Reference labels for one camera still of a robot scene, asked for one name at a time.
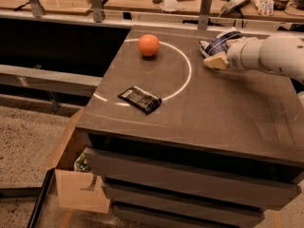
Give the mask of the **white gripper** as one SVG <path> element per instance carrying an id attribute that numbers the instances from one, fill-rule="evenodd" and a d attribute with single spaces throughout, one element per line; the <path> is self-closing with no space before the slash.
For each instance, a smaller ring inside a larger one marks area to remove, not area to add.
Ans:
<path id="1" fill-rule="evenodd" d="M 226 53 L 209 56 L 203 62 L 207 67 L 215 69 L 226 69 L 228 65 L 236 70 L 258 69 L 261 44 L 262 40 L 256 37 L 229 40 L 226 42 Z"/>

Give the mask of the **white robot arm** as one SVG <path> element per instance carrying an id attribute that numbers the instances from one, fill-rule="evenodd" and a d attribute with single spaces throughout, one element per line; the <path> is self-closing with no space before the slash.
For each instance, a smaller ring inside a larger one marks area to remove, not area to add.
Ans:
<path id="1" fill-rule="evenodd" d="M 303 101 L 304 41 L 280 32 L 265 39 L 246 37 L 239 31 L 222 33 L 212 41 L 200 41 L 204 64 L 212 69 L 258 70 L 288 77 Z"/>

